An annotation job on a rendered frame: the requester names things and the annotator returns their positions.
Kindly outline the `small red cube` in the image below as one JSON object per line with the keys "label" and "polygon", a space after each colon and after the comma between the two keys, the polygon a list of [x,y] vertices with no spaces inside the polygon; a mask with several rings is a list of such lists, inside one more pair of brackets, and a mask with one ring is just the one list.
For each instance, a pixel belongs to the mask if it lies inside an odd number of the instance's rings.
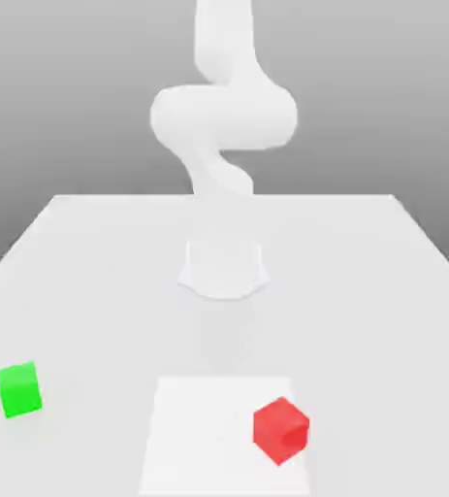
{"label": "small red cube", "polygon": [[304,450],[309,418],[285,397],[278,397],[253,414],[253,442],[277,466]]}

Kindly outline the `small green cube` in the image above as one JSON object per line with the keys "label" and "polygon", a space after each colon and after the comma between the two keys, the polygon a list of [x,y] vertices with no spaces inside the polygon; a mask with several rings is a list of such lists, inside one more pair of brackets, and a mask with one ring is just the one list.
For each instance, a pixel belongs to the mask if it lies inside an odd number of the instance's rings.
{"label": "small green cube", "polygon": [[6,418],[42,408],[42,395],[33,361],[0,369],[0,400]]}

